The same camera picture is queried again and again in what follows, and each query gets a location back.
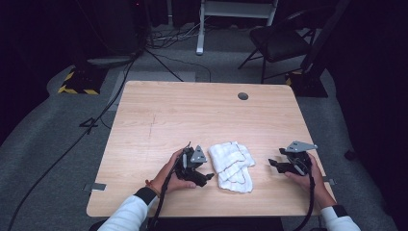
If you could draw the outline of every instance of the gray carpet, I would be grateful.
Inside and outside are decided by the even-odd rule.
[[[252,61],[237,70],[253,49],[248,31],[209,31],[203,56],[195,55],[195,46],[196,37],[192,37],[168,48],[151,51],[183,61],[159,57],[174,72],[194,73],[196,82],[260,82],[261,61]],[[299,61],[301,59],[270,64],[268,72],[282,72],[297,66]],[[100,95],[58,94],[71,66],[49,82],[49,98],[18,124],[0,149],[0,230],[7,230],[18,203],[31,186],[84,133],[86,128],[79,127],[79,124],[98,117],[103,111],[123,68],[110,69]],[[151,55],[143,53],[131,71],[166,72],[166,69]],[[305,97],[297,98],[297,101],[313,141],[319,146],[318,153],[325,171],[338,183],[332,187],[337,200],[362,230],[396,230],[392,218],[382,210],[379,190],[362,165],[358,160],[350,162],[343,156],[352,146],[336,100],[336,89],[328,72],[323,73],[321,80],[328,98]],[[284,84],[284,78],[270,79],[267,84]],[[21,207],[13,230],[88,230],[102,219],[87,216],[89,193],[84,192],[83,187],[95,179],[110,134],[108,127],[112,126],[114,119],[115,111],[106,112],[102,120],[107,126],[98,121],[98,127],[84,135],[40,181]],[[293,230],[302,220],[303,217],[282,218],[285,230]],[[318,224],[318,219],[313,217],[304,230]]]

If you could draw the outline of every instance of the hand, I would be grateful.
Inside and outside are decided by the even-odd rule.
[[[166,180],[166,177],[168,176],[168,173],[170,172],[171,168],[173,167],[174,163],[176,162],[177,158],[183,153],[183,149],[180,149],[176,152],[173,153],[171,156],[170,160],[168,161],[167,164],[165,164],[162,169],[159,171],[159,173],[156,175],[156,177],[153,179],[151,182],[151,185],[154,187],[156,191],[159,193],[162,192],[162,185]],[[176,190],[181,190],[181,189],[195,189],[196,185],[192,181],[185,181],[185,180],[180,180],[177,178],[176,173],[171,174],[170,181],[168,182],[167,190],[166,193],[171,193]]]
[[[312,176],[315,180],[315,199],[321,209],[333,206],[337,204],[336,200],[333,199],[331,194],[328,192],[324,186],[323,176],[321,175],[320,168],[314,156],[309,154],[310,161],[312,162]],[[310,179],[309,175],[300,176],[289,171],[285,172],[285,175],[297,183],[304,191],[307,193],[310,191]]]

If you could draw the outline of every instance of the black wristband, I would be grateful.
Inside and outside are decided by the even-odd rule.
[[[143,187],[135,193],[135,196],[142,199],[146,205],[149,205],[156,197],[156,193],[148,187]]]
[[[346,217],[348,216],[347,211],[343,207],[343,205],[333,205],[333,210],[337,215],[337,218]]]

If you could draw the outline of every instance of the table leg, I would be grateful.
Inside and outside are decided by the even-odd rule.
[[[197,42],[197,55],[202,55],[204,53],[204,14],[205,14],[205,0],[201,0],[201,9],[200,9],[200,30],[198,34]]]

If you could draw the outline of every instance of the person's left hand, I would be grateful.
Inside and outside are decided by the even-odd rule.
[[[155,188],[159,193],[162,192],[162,185],[166,180],[168,173],[176,162],[177,158],[183,153],[183,149],[180,149],[173,153],[170,160],[165,164],[156,177],[151,182],[151,186]],[[195,189],[196,185],[192,181],[180,180],[177,178],[176,173],[172,173],[170,181],[168,182],[166,193],[171,193],[181,189]]]

